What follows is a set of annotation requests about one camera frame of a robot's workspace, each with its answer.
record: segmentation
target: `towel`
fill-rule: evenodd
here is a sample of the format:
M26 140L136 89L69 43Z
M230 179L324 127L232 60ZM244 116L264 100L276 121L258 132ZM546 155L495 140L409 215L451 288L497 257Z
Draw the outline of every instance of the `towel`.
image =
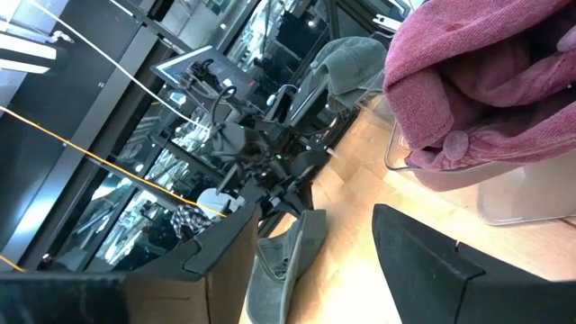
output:
M528 163L575 149L574 26L571 0L424 3L386 58L407 164Z
M314 75L329 78L328 104L352 110L366 90L382 88L384 56L386 48L378 40L346 37L326 44L310 67Z

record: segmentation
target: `pink towel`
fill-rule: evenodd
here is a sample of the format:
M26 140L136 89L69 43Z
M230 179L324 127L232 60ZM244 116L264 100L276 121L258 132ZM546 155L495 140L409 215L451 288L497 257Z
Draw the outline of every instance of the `pink towel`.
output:
M386 93L431 170L576 149L576 2L431 0L394 37Z

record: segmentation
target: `white wire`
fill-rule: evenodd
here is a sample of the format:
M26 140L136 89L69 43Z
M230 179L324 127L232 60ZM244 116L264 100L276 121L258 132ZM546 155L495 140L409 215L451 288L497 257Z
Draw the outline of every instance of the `white wire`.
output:
M185 119L187 122L190 122L191 124L196 125L197 127L200 127L202 129L205 129L206 131L209 131L210 128L200 124L198 121L193 121L192 119L186 117L185 115L183 115L181 112L179 112L176 108L173 108L170 104L168 104L167 102L165 102L164 100L160 99L160 97L158 97L155 93L153 93L152 91L150 91L148 88L146 88L140 81L138 81L134 76L132 76L128 71L126 71L126 69L124 69L124 67L122 67L120 64L116 63L116 61L114 61L111 57L109 57L106 53L104 53L101 49L99 49L96 45L94 45L90 40L88 40L86 37L84 37L81 33L79 33L78 31L76 31L74 28L70 27L70 25L68 25L67 23L63 22L60 18L58 18L54 13L51 13L48 9L44 8L41 4L37 3L35 0L27 0L29 3L31 3L32 5L34 5L35 7L37 7L38 9L40 9L42 12L44 12L45 14L47 14L48 16L50 16L52 19L56 20L57 22L59 22L60 24L62 24L64 27L66 27L69 31L71 31L72 33L74 33L80 40L85 41L86 44L90 45L91 48L95 49L98 53L100 53L100 55L102 55L103 57L105 57L108 61L110 61L110 63L112 63L115 67L117 67L120 71L122 71L123 74L126 75L126 77L129 77L130 80L134 81L135 84L137 84L139 87L142 88L142 90L146 91L149 95L151 95L154 99L156 99L159 103L161 103L162 105L164 105L166 108L168 108L169 110L171 110L173 113L177 114L178 116L182 117L183 119Z
M299 88L298 86L296 86L296 85L282 85L282 86L280 87L280 89L278 89L278 91L277 91L276 93L278 94L278 93L281 92L282 89L285 88L285 87L293 87L296 91L300 90L300 88Z

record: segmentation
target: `computer monitor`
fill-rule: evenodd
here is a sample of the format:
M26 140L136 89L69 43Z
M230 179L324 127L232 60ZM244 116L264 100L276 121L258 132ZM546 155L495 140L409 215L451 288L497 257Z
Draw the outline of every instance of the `computer monitor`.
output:
M225 86L235 86L238 91L236 98L248 99L258 87L258 83L236 64L231 62L213 46L206 46L190 53L171 58L152 67L152 71L168 82L171 86L180 88L180 76L194 63L212 59L209 70Z

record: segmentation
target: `desk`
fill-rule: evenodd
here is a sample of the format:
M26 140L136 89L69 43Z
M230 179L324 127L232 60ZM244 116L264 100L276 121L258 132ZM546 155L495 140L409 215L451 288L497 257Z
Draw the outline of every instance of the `desk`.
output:
M338 158L332 158L314 182L314 203L328 210L330 230L316 262L296 284L289 323L400 323L372 238L375 203L387 203L545 279L576 280L574 219L486 225L442 194L386 170L383 154L391 131L382 120L361 112L339 142ZM289 223L290 218L284 218L276 233Z

